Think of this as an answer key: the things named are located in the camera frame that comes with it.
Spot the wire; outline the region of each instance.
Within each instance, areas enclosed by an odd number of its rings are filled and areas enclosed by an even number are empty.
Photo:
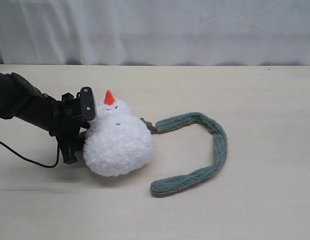
[[[23,157],[22,155],[20,155],[19,153],[17,153],[16,151],[14,151],[13,149],[11,149],[9,146],[7,146],[6,144],[4,144],[1,141],[0,141],[0,145],[2,145],[3,147],[7,148],[8,150],[10,150],[13,154],[17,155],[21,159],[23,159],[23,160],[25,160],[25,161],[27,161],[29,163],[41,166],[43,168],[52,169],[52,168],[56,167],[58,165],[58,162],[59,162],[59,145],[57,145],[57,156],[56,156],[56,162],[55,162],[54,165],[44,165],[44,164],[41,164],[39,162],[36,162],[36,161],[30,160],[28,158],[25,158],[25,157]]]

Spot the orange carrot nose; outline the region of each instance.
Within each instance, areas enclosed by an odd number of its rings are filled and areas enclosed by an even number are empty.
[[[112,105],[115,101],[116,101],[116,100],[115,100],[115,98],[113,97],[113,94],[111,94],[111,91],[108,90],[108,91],[106,92],[104,104]]]

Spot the snowman body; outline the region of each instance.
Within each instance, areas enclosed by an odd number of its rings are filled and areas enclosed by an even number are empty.
[[[110,177],[127,174],[149,163],[154,155],[147,126],[130,114],[123,101],[98,104],[97,118],[86,132],[83,156],[96,174]]]

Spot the wooden table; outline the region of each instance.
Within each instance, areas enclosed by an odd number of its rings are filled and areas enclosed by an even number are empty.
[[[213,162],[198,125],[155,135],[156,156],[117,178],[83,161],[45,169],[0,146],[0,240],[310,240],[310,67],[0,65],[56,99],[82,86],[108,89],[134,114],[158,120],[202,112],[229,139],[210,181],[155,198],[153,180]],[[19,119],[0,119],[0,140],[45,164],[56,142]]]

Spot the white curtain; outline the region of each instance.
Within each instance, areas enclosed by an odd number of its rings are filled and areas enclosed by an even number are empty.
[[[310,65],[310,0],[0,0],[5,64]]]

